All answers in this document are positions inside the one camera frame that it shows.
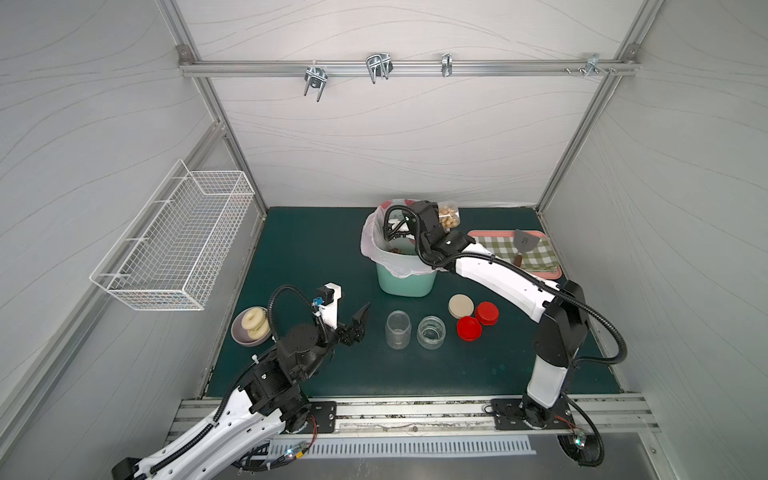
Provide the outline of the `beige jar lid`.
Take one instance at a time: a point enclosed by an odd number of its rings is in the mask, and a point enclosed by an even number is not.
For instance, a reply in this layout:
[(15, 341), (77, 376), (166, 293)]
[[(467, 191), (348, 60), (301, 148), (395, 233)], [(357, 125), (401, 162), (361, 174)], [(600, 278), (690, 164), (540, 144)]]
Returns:
[(455, 294), (448, 301), (448, 311), (456, 320), (464, 317), (473, 317), (475, 305), (469, 296), (465, 294)]

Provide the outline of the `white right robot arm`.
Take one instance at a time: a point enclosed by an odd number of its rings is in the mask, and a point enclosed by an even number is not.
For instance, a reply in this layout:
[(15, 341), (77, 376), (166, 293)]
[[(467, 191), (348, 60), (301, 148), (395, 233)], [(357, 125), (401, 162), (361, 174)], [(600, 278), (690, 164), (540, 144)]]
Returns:
[[(565, 399), (570, 370), (582, 363), (616, 365), (628, 354), (625, 339), (601, 313), (584, 301), (573, 281), (549, 282), (491, 253), (461, 231), (447, 232), (439, 221), (438, 204), (417, 201), (391, 205), (384, 213), (382, 233), (387, 241), (411, 236), (421, 262), (472, 280), (515, 305), (537, 324), (535, 361), (518, 411), (536, 430), (552, 421), (555, 407)], [(613, 337), (618, 352), (610, 357), (581, 356), (589, 332), (588, 319), (599, 322)]]

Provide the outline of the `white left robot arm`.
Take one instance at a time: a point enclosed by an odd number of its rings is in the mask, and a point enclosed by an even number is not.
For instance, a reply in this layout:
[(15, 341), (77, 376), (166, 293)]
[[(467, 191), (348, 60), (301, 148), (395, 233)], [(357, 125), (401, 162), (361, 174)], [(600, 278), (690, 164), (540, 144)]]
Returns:
[[(275, 306), (285, 293), (295, 295), (310, 313), (310, 322), (282, 335)], [(312, 417), (311, 403), (301, 389), (339, 344), (363, 340), (369, 304), (349, 324), (338, 320), (340, 286), (328, 283), (308, 298), (293, 285), (282, 285), (270, 296), (266, 316), (273, 346), (254, 357), (228, 387), (217, 408), (156, 453), (126, 457), (111, 469), (114, 479), (212, 479), (237, 465), (255, 470), (253, 450), (274, 437), (301, 430)]]

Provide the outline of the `red jar lid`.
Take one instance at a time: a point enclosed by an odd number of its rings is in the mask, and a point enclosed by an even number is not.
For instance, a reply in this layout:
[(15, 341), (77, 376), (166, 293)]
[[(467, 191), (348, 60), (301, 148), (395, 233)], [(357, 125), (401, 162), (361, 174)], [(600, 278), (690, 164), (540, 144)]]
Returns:
[(471, 316), (464, 316), (457, 321), (457, 334), (465, 342), (473, 342), (482, 335), (482, 324)]
[(495, 325), (499, 320), (500, 312), (498, 307), (489, 301), (478, 304), (475, 308), (475, 318), (484, 326)]

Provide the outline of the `glass peanut jar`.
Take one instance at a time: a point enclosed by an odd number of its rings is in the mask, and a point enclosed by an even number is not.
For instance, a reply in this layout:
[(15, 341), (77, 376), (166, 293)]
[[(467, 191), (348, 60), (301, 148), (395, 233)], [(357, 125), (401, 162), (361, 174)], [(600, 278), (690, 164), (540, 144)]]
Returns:
[(417, 341), (427, 350), (439, 349), (446, 337), (444, 322), (437, 316), (426, 316), (418, 324)]

